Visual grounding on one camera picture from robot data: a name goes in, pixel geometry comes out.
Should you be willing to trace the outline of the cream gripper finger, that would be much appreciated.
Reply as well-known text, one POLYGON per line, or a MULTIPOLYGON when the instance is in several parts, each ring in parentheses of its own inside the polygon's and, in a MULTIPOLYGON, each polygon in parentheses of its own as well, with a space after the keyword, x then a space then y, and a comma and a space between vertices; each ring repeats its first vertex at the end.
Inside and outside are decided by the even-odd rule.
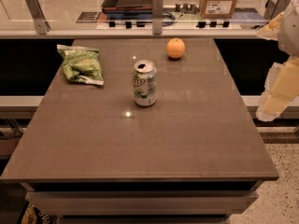
POLYGON ((276 15, 269 23, 257 32, 257 36, 266 40, 278 40, 278 30, 282 22, 284 12, 276 15))
POLYGON ((299 58, 291 57, 284 64, 273 63, 264 83, 256 117, 273 121, 299 95, 299 58))

